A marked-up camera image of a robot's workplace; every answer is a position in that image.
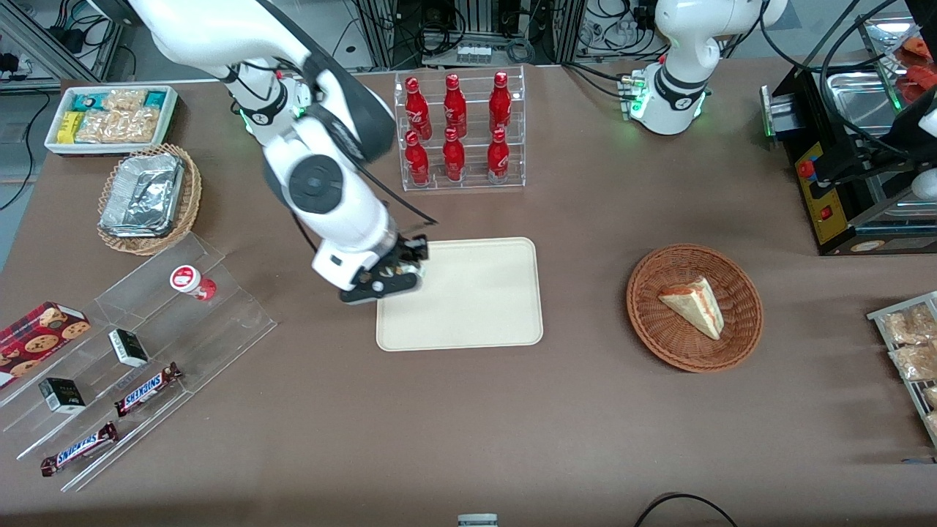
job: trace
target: aluminum foil container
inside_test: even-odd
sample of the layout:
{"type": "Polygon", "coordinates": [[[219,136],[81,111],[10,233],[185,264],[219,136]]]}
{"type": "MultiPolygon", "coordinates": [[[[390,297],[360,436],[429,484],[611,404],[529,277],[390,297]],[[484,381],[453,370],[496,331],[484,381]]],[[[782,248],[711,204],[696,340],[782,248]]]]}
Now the aluminum foil container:
{"type": "Polygon", "coordinates": [[[118,237],[161,237],[170,233],[186,164],[172,154],[121,162],[111,196],[97,224],[118,237]]]}

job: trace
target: sandwich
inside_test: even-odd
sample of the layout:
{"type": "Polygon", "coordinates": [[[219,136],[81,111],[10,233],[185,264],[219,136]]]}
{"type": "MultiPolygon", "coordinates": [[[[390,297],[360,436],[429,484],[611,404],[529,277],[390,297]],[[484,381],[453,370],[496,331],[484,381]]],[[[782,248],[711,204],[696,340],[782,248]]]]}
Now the sandwich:
{"type": "Polygon", "coordinates": [[[705,278],[700,277],[686,285],[668,287],[661,291],[658,298],[704,335],[719,340],[725,322],[716,303],[716,295],[705,278]]]}

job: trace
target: table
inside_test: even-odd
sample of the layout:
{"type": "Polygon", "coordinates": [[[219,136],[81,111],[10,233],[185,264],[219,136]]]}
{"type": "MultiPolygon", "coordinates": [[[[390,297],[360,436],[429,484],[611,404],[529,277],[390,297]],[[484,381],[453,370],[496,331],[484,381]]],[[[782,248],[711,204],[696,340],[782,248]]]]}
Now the table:
{"type": "MultiPolygon", "coordinates": [[[[815,256],[793,172],[761,132],[758,87],[786,70],[725,61],[703,115],[660,137],[566,70],[528,68],[528,186],[407,198],[440,220],[431,239],[533,240],[543,340],[398,354],[375,343],[374,305],[340,306],[309,268],[224,88],[178,84],[170,139],[204,178],[195,232],[280,326],[81,492],[44,491],[0,443],[2,523],[629,525],[680,490],[746,525],[932,525],[937,467],[898,464],[927,436],[864,314],[937,289],[934,261],[815,256]],[[765,334],[737,369],[672,369],[627,322],[631,269],[676,242],[722,251],[761,293],[765,334]]],[[[393,75],[363,79],[390,100],[393,75]]],[[[83,306],[142,262],[97,238],[113,163],[49,156],[0,323],[47,299],[83,306]]],[[[399,188],[397,167],[394,153],[372,172],[399,188]]],[[[647,525],[715,518],[670,503],[647,525]]]]}

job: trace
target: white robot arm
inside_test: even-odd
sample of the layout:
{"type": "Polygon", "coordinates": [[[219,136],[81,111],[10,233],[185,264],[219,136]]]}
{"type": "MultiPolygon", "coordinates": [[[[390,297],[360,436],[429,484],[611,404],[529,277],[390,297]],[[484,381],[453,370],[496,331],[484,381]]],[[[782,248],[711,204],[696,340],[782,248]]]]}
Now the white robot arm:
{"type": "Polygon", "coordinates": [[[356,173],[394,143],[394,118],[380,98],[265,0],[130,4],[170,60],[228,86],[263,146],[274,194],[322,237],[312,267],[342,290],[343,301],[419,286],[425,237],[403,238],[356,173]],[[292,107],[304,97],[302,86],[275,75],[281,61],[298,65],[313,86],[299,119],[292,107]]]}
{"type": "Polygon", "coordinates": [[[720,61],[714,37],[744,33],[762,16],[778,21],[787,0],[659,0],[654,20],[670,39],[665,62],[636,70],[630,118],[661,135],[690,126],[703,104],[706,82],[720,61]]]}

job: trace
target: brown wicker basket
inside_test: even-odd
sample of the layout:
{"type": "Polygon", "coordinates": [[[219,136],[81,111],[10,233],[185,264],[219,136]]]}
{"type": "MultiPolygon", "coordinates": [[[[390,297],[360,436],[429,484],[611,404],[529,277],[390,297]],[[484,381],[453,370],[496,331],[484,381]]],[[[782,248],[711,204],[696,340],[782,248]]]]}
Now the brown wicker basket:
{"type": "MultiPolygon", "coordinates": [[[[172,231],[162,238],[118,238],[101,231],[97,228],[97,233],[104,240],[104,243],[110,248],[123,252],[130,252],[138,256],[151,256],[162,249],[174,245],[182,239],[195,223],[195,217],[199,213],[199,199],[201,198],[201,175],[199,167],[195,166],[188,153],[174,144],[161,144],[153,148],[147,148],[140,152],[134,152],[128,157],[136,156],[154,156],[156,154],[174,154],[186,163],[186,172],[183,175],[182,193],[179,196],[179,205],[176,210],[175,226],[172,231]]],[[[111,171],[107,183],[104,184],[104,191],[101,192],[100,199],[97,200],[97,213],[104,212],[104,205],[107,204],[111,196],[111,186],[114,182],[114,176],[117,174],[117,167],[111,171]]]]}
{"type": "Polygon", "coordinates": [[[686,371],[722,371],[738,366],[761,339],[761,298],[748,275],[719,252],[698,245],[659,248],[634,268],[625,293],[638,337],[655,355],[686,371]],[[660,291],[706,277],[725,320],[713,340],[664,305],[660,291]]]}

